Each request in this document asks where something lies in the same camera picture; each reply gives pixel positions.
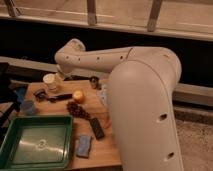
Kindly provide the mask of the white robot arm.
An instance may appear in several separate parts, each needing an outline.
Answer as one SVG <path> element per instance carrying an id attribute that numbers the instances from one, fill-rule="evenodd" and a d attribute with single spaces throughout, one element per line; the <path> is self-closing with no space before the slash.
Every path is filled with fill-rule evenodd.
<path id="1" fill-rule="evenodd" d="M 164 47 L 89 51 L 76 39 L 55 54 L 59 70 L 107 72 L 107 107 L 124 171 L 184 171 L 172 93 L 181 76 Z"/>

